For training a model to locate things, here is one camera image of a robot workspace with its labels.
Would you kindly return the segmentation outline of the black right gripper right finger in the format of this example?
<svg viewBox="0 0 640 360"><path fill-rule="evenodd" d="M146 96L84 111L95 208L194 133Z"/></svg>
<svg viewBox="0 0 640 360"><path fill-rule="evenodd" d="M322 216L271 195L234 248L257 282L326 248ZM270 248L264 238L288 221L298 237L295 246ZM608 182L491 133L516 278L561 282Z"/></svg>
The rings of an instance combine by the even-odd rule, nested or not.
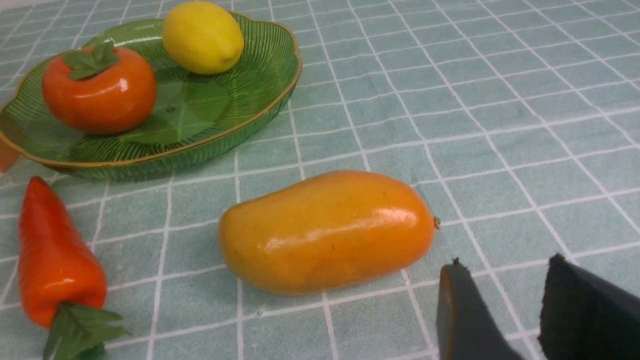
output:
<svg viewBox="0 0 640 360"><path fill-rule="evenodd" d="M549 360L637 360L640 299L556 254L548 263L538 342Z"/></svg>

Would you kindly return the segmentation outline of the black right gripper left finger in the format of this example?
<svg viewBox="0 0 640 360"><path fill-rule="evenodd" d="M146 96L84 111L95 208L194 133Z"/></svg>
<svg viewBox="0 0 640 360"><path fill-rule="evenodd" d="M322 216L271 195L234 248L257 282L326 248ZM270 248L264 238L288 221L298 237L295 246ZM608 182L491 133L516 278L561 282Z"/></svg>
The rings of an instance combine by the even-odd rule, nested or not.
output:
<svg viewBox="0 0 640 360"><path fill-rule="evenodd" d="M503 337L471 272L455 257L439 272L436 315L441 360L521 360Z"/></svg>

